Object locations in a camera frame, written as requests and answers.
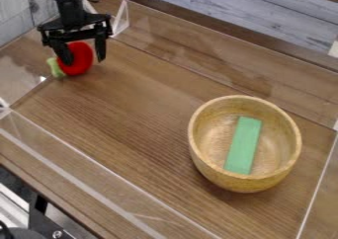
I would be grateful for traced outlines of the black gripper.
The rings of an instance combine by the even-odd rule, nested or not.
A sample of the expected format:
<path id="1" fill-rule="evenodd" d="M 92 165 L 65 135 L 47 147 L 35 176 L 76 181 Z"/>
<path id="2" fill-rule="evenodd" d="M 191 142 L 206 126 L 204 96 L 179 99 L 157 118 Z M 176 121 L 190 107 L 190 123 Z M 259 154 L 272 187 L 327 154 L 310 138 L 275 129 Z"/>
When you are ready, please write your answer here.
<path id="1" fill-rule="evenodd" d="M 51 45 L 61 62 L 69 66 L 73 62 L 73 55 L 67 42 L 76 40 L 95 41 L 97 61 L 105 59 L 105 40 L 112 35 L 108 14 L 83 13 L 83 18 L 72 17 L 69 24 L 61 22 L 61 17 L 40 24 L 37 31 L 41 33 L 43 45 Z"/>

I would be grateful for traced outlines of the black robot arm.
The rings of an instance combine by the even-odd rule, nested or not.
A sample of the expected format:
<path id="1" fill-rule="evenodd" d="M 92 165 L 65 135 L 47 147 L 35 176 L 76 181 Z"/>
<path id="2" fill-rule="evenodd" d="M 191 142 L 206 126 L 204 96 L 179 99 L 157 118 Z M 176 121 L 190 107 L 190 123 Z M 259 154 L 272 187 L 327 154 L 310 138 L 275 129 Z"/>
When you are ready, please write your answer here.
<path id="1" fill-rule="evenodd" d="M 79 40 L 93 40 L 96 58 L 105 58 L 105 40 L 112 35 L 111 15 L 89 13 L 84 10 L 83 0 L 55 0 L 59 16 L 40 24 L 44 46 L 53 49 L 61 62 L 69 66 L 75 60 L 69 44 Z"/>

